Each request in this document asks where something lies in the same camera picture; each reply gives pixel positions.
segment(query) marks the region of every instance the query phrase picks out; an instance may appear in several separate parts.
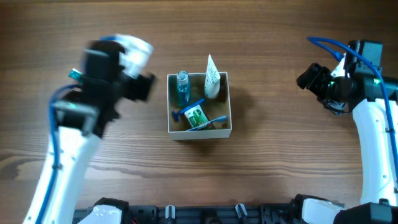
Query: toothbrush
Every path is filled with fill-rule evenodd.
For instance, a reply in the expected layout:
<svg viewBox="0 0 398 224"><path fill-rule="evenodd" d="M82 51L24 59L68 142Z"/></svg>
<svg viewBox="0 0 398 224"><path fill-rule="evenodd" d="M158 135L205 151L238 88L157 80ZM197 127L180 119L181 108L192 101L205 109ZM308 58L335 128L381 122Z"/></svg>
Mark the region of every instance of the toothbrush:
<svg viewBox="0 0 398 224"><path fill-rule="evenodd" d="M201 125L199 125L199 126L197 126L197 127L188 129L188 130L186 130L186 131L198 131L199 129L202 129L202 128L204 128L204 127L206 127L206 126L208 126L209 124L212 124L212 123L214 123L214 122L217 122L217 121L218 121L218 122L222 122L222 121L227 121L227 120L228 120L228 117L227 117L226 115L220 116L220 117L218 117L218 118L216 118L216 119L214 119L214 120L211 120L211 121L209 121L209 122L207 122L207 123L201 124Z"/></svg>

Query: cardboard box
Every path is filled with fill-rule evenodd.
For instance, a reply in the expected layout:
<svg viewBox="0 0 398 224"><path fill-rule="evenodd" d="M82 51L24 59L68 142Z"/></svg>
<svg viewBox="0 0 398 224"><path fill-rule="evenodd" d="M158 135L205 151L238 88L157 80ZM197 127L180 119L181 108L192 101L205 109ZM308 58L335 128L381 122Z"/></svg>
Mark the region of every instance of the cardboard box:
<svg viewBox="0 0 398 224"><path fill-rule="evenodd" d="M228 74L220 72L220 92L214 100L205 97L206 73L189 73L191 82L191 100L193 103L205 98L200 106L210 120L219 116L228 116L227 122L215 122L214 130L186 131L191 128L188 119L182 115L180 121L175 122L172 111L178 112L177 106L177 74L167 75L167 124L170 138L173 140L228 138L232 131L231 102L229 100Z"/></svg>

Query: wooden table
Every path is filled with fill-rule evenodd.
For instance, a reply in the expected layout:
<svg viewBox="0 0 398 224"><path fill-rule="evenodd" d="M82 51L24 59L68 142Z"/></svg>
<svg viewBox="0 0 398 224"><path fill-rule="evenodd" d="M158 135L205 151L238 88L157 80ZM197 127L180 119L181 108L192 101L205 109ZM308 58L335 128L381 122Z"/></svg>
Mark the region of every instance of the wooden table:
<svg viewBox="0 0 398 224"><path fill-rule="evenodd" d="M25 217L48 142L47 102L70 83L92 39L132 34L155 47L146 70L159 82L148 103L123 100L91 160L78 208L101 197L131 205L289 202L311 194L359 203L361 151L352 116L335 116L295 80L333 57L309 35L384 43L395 76L394 1L80 1L0 5L0 222ZM173 142L166 75L204 72L208 54L227 71L229 139Z"/></svg>

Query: black mount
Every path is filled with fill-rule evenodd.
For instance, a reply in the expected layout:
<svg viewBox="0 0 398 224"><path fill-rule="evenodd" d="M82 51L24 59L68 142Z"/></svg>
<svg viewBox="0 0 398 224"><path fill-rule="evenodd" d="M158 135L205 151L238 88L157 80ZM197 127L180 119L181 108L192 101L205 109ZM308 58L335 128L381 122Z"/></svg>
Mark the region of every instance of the black mount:
<svg viewBox="0 0 398 224"><path fill-rule="evenodd" d="M222 207L156 207L150 205L129 206L127 202L102 198L95 205L111 205L122 210L122 223L136 224L301 224L296 214L290 215L288 203L270 203L257 206ZM93 211L93 207L77 209L72 223L78 223Z"/></svg>
<svg viewBox="0 0 398 224"><path fill-rule="evenodd" d="M349 47L368 59L381 73L380 67L382 44L368 40L353 40ZM345 75L333 77L326 67L317 63L297 78L297 85L307 88L317 96L317 100L335 114L350 113L364 99L375 101L383 98L380 80L364 63L356 57L346 54L344 62ZM383 77L390 100L398 101L398 80Z"/></svg>

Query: small bottle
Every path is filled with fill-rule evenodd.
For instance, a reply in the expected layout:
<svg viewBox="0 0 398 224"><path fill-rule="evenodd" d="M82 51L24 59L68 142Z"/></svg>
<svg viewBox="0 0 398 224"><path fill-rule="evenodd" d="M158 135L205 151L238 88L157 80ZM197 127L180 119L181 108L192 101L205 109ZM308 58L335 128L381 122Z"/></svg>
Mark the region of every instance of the small bottle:
<svg viewBox="0 0 398 224"><path fill-rule="evenodd" d="M191 96L191 83L188 72L179 71L177 74L177 99L179 107L188 106Z"/></svg>

